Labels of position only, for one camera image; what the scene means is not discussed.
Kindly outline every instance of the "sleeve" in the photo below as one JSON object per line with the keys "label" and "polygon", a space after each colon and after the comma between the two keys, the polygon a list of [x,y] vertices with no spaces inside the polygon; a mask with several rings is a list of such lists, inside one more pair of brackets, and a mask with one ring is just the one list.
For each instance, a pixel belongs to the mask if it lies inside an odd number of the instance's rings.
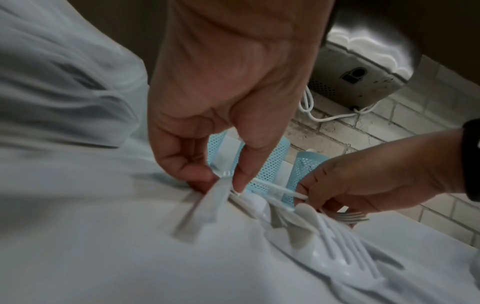
{"label": "sleeve", "polygon": [[480,202],[480,119],[463,125],[461,162],[465,192],[470,200]]}

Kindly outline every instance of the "appliance vent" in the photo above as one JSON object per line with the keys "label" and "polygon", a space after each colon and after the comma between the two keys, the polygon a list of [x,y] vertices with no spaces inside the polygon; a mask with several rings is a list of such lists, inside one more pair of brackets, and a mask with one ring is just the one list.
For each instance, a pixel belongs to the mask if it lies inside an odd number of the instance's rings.
{"label": "appliance vent", "polygon": [[328,85],[325,85],[325,84],[321,83],[320,81],[318,81],[316,79],[313,79],[313,78],[310,79],[310,81],[308,82],[308,87],[312,91],[317,92],[320,95],[323,95],[325,97],[334,97],[337,94],[335,89],[332,89]]}

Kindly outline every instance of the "utensil holder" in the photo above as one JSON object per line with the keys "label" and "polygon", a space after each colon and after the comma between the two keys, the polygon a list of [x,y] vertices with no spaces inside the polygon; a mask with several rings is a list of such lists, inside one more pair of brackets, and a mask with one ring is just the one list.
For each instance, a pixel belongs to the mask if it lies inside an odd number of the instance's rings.
{"label": "utensil holder", "polygon": [[227,131],[223,131],[219,134],[213,134],[210,136],[210,139],[208,140],[208,158],[207,158],[207,163],[210,165],[215,157],[217,156],[217,153],[219,152],[220,146],[222,145],[222,142],[225,139],[225,136],[227,135]]}
{"label": "utensil holder", "polygon": [[[231,171],[235,171],[237,164],[239,163],[240,153],[244,145],[245,145],[244,142],[240,144],[238,152],[236,153],[236,156],[235,156],[235,160],[233,161]],[[282,137],[279,144],[272,151],[272,153],[266,160],[265,165],[263,165],[263,167],[261,168],[260,172],[256,177],[258,179],[272,183],[275,180],[275,177],[277,176],[277,173],[280,170],[282,161],[285,159],[285,157],[287,156],[287,153],[289,152],[289,148],[290,148],[290,141],[286,137]],[[260,193],[260,194],[267,194],[269,191],[268,187],[256,184],[254,182],[249,183],[246,188],[252,192]]]}
{"label": "utensil holder", "polygon": [[[296,155],[295,163],[293,163],[293,168],[291,169],[290,177],[286,184],[286,188],[292,191],[297,189],[298,183],[315,168],[318,167],[321,163],[328,160],[329,157],[324,155],[303,151],[299,152]],[[282,202],[289,206],[294,206],[294,198],[288,195],[284,195]]]}

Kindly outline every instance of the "power cord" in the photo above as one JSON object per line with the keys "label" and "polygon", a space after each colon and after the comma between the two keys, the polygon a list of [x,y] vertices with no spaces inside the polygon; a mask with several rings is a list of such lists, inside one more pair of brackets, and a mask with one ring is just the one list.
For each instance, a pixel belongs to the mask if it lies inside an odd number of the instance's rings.
{"label": "power cord", "polygon": [[303,98],[300,100],[300,104],[298,105],[298,109],[302,113],[307,113],[308,117],[315,122],[325,122],[325,121],[335,120],[335,119],[338,119],[338,118],[352,117],[352,116],[355,116],[357,114],[362,115],[362,114],[370,113],[371,111],[373,111],[379,105],[380,101],[374,103],[373,105],[365,107],[361,110],[354,109],[353,111],[355,113],[352,113],[352,114],[341,114],[341,115],[336,115],[336,116],[332,116],[332,117],[328,117],[328,118],[316,118],[316,117],[313,117],[313,115],[311,113],[313,108],[314,108],[314,105],[315,105],[314,104],[314,97],[312,96],[312,93],[310,92],[310,89],[307,87],[305,89],[305,91],[303,92]]}

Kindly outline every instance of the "table surface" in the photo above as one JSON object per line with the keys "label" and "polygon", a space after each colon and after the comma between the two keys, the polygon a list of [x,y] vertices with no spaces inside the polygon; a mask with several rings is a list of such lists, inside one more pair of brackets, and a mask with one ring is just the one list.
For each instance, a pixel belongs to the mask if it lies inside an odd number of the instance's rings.
{"label": "table surface", "polygon": [[[217,163],[238,144],[227,137]],[[146,144],[40,148],[0,151],[0,302],[339,303],[326,281],[266,241],[265,223],[234,204],[214,224],[191,221],[202,196],[164,174]],[[281,170],[286,183],[291,165]],[[400,258],[468,279],[475,250],[406,217],[377,214],[356,231]]]}

